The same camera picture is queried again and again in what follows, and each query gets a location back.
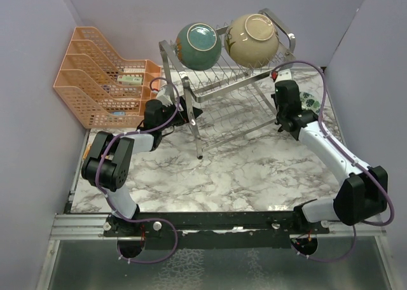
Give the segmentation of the green patterned small bowl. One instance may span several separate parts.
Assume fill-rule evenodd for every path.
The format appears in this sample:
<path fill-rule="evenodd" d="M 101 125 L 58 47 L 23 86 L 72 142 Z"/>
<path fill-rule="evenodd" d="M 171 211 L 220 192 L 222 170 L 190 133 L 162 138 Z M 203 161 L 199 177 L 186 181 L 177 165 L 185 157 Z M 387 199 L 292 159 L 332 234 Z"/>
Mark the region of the green patterned small bowl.
<path fill-rule="evenodd" d="M 308 92 L 300 92 L 300 101 L 302 110 L 313 111 L 315 114 L 319 114 L 321 110 L 321 102 L 316 96 Z"/>

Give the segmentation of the steel two-tier dish rack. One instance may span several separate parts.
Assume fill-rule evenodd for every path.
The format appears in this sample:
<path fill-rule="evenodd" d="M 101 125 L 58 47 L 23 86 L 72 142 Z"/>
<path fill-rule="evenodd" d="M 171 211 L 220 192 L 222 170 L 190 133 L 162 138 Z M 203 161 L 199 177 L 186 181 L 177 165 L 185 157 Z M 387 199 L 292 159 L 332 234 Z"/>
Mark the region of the steel two-tier dish rack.
<path fill-rule="evenodd" d="M 242 67 L 227 54 L 224 34 L 229 25 L 215 29 L 221 38 L 221 56 L 205 71 L 194 71 L 181 64 L 176 57 L 176 41 L 159 43 L 165 77 L 170 81 L 173 73 L 177 73 L 180 78 L 174 85 L 186 101 L 188 125 L 195 138 L 197 158 L 202 158 L 205 150 L 275 121 L 277 111 L 257 83 L 269 78 L 275 66 L 294 60 L 296 38 L 268 8 L 257 13 L 271 19 L 279 37 L 276 55 L 269 64 L 258 69 Z M 193 106 L 203 110 L 197 119 L 189 119 Z"/>

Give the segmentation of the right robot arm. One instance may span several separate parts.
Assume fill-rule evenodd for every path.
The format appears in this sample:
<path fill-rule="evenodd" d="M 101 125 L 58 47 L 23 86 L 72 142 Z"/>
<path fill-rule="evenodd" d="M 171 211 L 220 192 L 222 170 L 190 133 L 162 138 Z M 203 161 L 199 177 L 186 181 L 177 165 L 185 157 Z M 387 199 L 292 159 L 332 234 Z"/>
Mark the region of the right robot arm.
<path fill-rule="evenodd" d="M 295 207 L 292 226 L 307 233 L 316 222 L 340 221 L 352 226 L 387 209 L 388 173 L 381 166 L 360 161 L 331 135 L 312 110 L 302 108 L 299 86 L 293 80 L 275 82 L 272 95 L 277 124 L 304 144 L 334 175 L 340 189 L 334 198 L 316 199 Z"/>

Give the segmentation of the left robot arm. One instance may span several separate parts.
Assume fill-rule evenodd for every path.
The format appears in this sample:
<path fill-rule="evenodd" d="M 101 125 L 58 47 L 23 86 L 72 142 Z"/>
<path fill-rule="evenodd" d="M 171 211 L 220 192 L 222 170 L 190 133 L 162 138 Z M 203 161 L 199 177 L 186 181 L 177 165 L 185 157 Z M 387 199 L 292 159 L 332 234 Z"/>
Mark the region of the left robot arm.
<path fill-rule="evenodd" d="M 125 186 L 131 158 L 140 152 L 154 151 L 162 141 L 162 132 L 170 127 L 187 124 L 186 101 L 180 98 L 180 107 L 165 97 L 146 102 L 144 119 L 137 127 L 140 131 L 155 130 L 147 134 L 135 134 L 116 138 L 113 134 L 100 131 L 96 134 L 90 150 L 85 155 L 81 176 L 92 186 L 99 183 L 103 195 L 118 209 L 122 217 L 114 212 L 106 219 L 106 235 L 133 236 L 141 233 L 139 206 Z"/>

